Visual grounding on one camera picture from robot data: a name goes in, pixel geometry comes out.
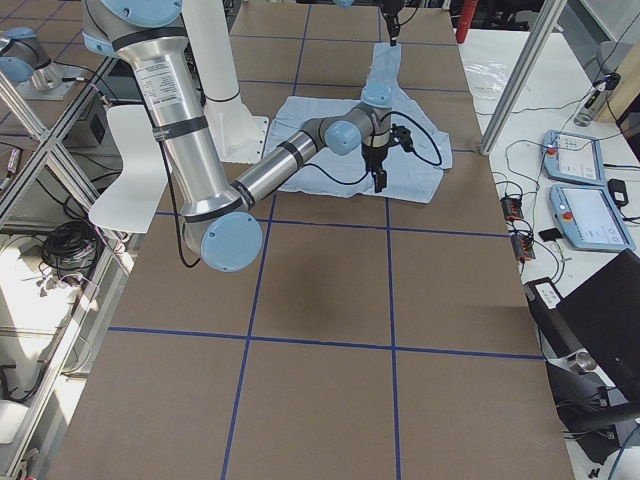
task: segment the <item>light blue towel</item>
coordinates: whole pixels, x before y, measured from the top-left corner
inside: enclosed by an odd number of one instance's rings
[[[374,193],[373,180],[367,176],[357,185],[340,185],[327,178],[315,168],[303,168],[285,182],[280,190],[285,192],[305,192],[318,195],[332,195],[348,198],[358,193],[364,195],[384,196],[429,203],[433,198],[440,181],[442,169],[453,166],[449,134],[438,131],[417,102],[398,86],[400,70],[401,46],[390,47],[386,43],[376,44],[373,53],[373,65],[367,82],[380,82],[388,85],[392,91],[393,110],[405,113],[415,119],[433,137],[440,154],[442,167],[428,165],[411,153],[405,153],[402,147],[389,149],[389,156],[383,163],[387,171],[388,185],[382,193]],[[306,97],[289,97],[273,120],[267,137],[266,152],[272,151],[280,142],[293,135],[300,126],[310,118],[343,115],[357,105],[357,100],[333,100]],[[427,137],[408,120],[393,115],[392,123],[404,125],[411,130],[416,151],[423,157],[437,161],[437,155]],[[321,166],[335,178],[352,182],[364,174],[364,160],[360,149],[345,156],[338,156],[325,148],[311,160]]]

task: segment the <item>cable bundle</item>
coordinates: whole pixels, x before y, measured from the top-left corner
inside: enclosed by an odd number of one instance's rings
[[[42,261],[60,272],[90,274],[100,254],[96,232],[84,221],[60,225],[51,232],[42,246]]]

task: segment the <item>light blue joint cap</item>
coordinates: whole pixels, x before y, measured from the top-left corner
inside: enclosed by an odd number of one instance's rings
[[[355,1],[356,0],[333,0],[333,3],[338,5],[340,8],[349,8]]]
[[[362,134],[353,123],[338,120],[327,128],[324,134],[324,143],[333,153],[346,155],[362,143]]]
[[[211,268],[237,272],[248,267],[262,248],[262,229],[246,212],[228,213],[209,225],[200,253]]]
[[[166,27],[182,11],[182,0],[101,0],[114,15],[145,28]]]
[[[0,70],[13,83],[26,82],[33,75],[33,68],[16,57],[0,57]]]
[[[86,32],[82,32],[82,36],[84,37],[84,46],[87,47],[87,50],[90,52],[107,57],[118,58],[118,55],[116,55],[116,52],[113,50],[113,45],[106,40],[96,38]]]
[[[24,40],[25,38],[37,38],[35,32],[28,27],[10,28],[4,32],[4,36],[19,40]]]
[[[384,83],[367,83],[360,100],[374,108],[391,108],[391,88]]]

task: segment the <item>white desk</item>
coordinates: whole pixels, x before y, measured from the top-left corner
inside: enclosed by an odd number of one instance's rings
[[[506,72],[510,73],[527,39],[527,35],[527,33],[522,32],[471,30],[466,43],[460,46],[463,64],[467,66],[476,63],[495,62],[503,64]],[[473,79],[469,76],[468,79],[473,92]],[[560,107],[582,98],[589,88],[590,82],[566,40],[562,34],[554,33],[540,55],[514,111],[519,111],[523,108]],[[476,112],[479,113],[480,128],[484,131],[491,117],[482,114],[492,113],[497,101],[474,96],[474,105]],[[544,134],[551,129],[581,133],[597,138],[609,137],[620,132],[614,124],[594,122],[587,128],[576,127],[572,117],[578,106],[579,104],[575,103],[561,110],[525,111],[510,115],[490,155],[492,170],[504,174],[508,180],[517,182],[525,192],[534,191],[535,184],[533,182],[514,175],[507,169],[505,149],[511,143],[517,140],[530,140],[531,142],[541,143]],[[633,152],[621,135],[603,140],[601,145],[605,163],[638,165]],[[518,143],[509,149],[509,160],[513,170],[537,178],[542,160],[541,149],[534,143]],[[627,182],[629,205],[623,210],[627,216],[640,215],[640,172],[607,169],[605,173],[607,179],[619,178]],[[534,204],[536,195],[526,195],[522,206],[525,219],[534,224],[536,239],[538,240],[537,232],[556,226],[549,201],[549,188],[555,182],[549,180],[544,172],[539,177],[538,181],[541,188],[537,195],[537,201]],[[496,182],[504,180],[501,175],[496,175],[495,179]],[[515,191],[513,186],[508,186],[510,187],[510,193]],[[502,197],[504,185],[499,185],[497,188],[500,197]],[[629,231],[636,244],[640,245],[640,228],[630,227]],[[615,256],[613,253],[572,250],[564,239],[559,240],[558,244],[563,249],[566,259],[565,273],[557,284],[560,293],[563,295],[573,291]],[[522,275],[523,283],[540,277],[551,277],[555,271],[555,260],[551,258],[548,252],[537,245],[534,246],[534,251],[536,260],[526,264]],[[567,448],[571,455],[577,479],[586,478],[591,469],[598,466],[591,463],[576,442],[568,441]],[[610,456],[605,466],[602,467],[599,478],[607,478],[614,458],[615,454]],[[639,471],[640,449],[628,450],[625,452],[623,460],[618,467],[615,480],[637,480]]]

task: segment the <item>plastic bag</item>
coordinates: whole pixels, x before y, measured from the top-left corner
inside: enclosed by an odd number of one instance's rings
[[[506,65],[498,62],[472,63],[464,71],[471,94],[486,100],[498,100],[509,80]]]

